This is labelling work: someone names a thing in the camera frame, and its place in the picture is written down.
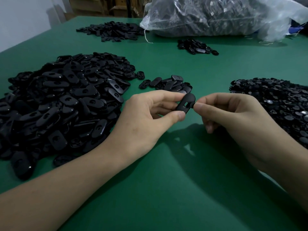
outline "green work surface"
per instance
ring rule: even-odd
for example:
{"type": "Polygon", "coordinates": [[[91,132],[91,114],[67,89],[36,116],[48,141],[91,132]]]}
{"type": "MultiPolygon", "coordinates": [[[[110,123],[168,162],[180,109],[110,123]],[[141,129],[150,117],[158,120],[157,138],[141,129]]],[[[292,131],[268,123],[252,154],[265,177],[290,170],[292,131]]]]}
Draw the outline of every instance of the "green work surface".
{"type": "MultiPolygon", "coordinates": [[[[150,44],[143,36],[101,42],[75,31],[111,20],[140,21],[77,17],[0,53],[1,91],[8,91],[7,78],[19,72],[37,70],[59,55],[94,51],[125,56],[150,80],[183,76],[196,98],[228,92],[235,79],[275,77],[308,84],[308,41],[303,36],[267,46],[244,37],[198,38],[220,53],[213,56],[191,55],[178,50],[177,39],[153,33],[147,33],[150,44]]],[[[153,90],[140,90],[140,83],[133,80],[124,99],[153,90]]],[[[40,160],[33,177],[52,170],[52,159],[40,160]]],[[[21,184],[9,161],[0,161],[0,180],[0,192],[21,184]]],[[[99,189],[61,230],[290,231],[308,230],[307,220],[281,188],[249,165],[224,130],[206,134],[200,116],[191,110],[152,151],[99,189]]]]}

